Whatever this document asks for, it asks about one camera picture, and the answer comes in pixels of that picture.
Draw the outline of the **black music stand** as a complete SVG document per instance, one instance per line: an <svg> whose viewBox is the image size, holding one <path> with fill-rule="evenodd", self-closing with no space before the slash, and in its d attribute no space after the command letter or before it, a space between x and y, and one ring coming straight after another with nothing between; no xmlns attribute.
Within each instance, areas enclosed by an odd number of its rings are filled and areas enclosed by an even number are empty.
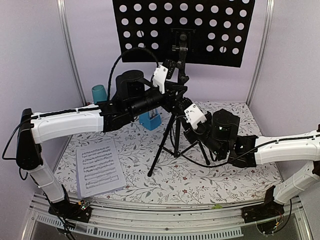
<svg viewBox="0 0 320 240"><path fill-rule="evenodd" d="M186 64L239 68L254 12L253 0L115 0L112 3L124 63L156 63L173 60L176 67L167 81L187 86ZM170 112L164 132L175 157L180 133L184 133L179 105ZM199 145L206 167L217 161L209 149Z"/></svg>

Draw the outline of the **sheet music booklet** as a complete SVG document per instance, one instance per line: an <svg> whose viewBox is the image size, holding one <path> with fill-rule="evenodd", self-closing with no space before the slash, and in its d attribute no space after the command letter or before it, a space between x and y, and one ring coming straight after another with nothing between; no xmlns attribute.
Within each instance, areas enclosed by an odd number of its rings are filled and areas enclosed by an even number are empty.
<svg viewBox="0 0 320 240"><path fill-rule="evenodd" d="M76 184L82 199L123 189L125 175L113 140L76 150Z"/></svg>

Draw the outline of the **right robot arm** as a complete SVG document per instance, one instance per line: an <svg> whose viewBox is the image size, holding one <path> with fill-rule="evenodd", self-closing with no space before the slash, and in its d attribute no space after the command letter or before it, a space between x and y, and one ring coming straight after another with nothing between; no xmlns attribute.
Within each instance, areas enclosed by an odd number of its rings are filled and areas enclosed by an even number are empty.
<svg viewBox="0 0 320 240"><path fill-rule="evenodd" d="M284 161L305 161L306 164L284 182L266 190L261 204L244 207L245 223L261 221L284 214L284 205L320 180L320 131L304 134L265 137L239 136L240 118L221 109L203 113L190 99L179 104L183 114L184 135L190 143L206 146L215 161L226 160L237 168Z"/></svg>

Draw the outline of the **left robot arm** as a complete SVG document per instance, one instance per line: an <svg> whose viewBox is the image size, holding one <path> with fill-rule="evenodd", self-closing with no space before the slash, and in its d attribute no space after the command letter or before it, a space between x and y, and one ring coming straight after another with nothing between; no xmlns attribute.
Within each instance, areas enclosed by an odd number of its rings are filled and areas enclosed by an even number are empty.
<svg viewBox="0 0 320 240"><path fill-rule="evenodd" d="M86 107L47 113L23 110L17 135L18 167L25 170L43 190L49 202L49 213L62 220L88 223L92 208L84 202L71 203L65 187L58 182L41 155L41 143L70 135L88 132L112 132L131 123L135 117L162 107L172 112L187 87L166 79L167 71L153 74L152 81L140 70L129 70L115 79L116 92L112 99Z"/></svg>

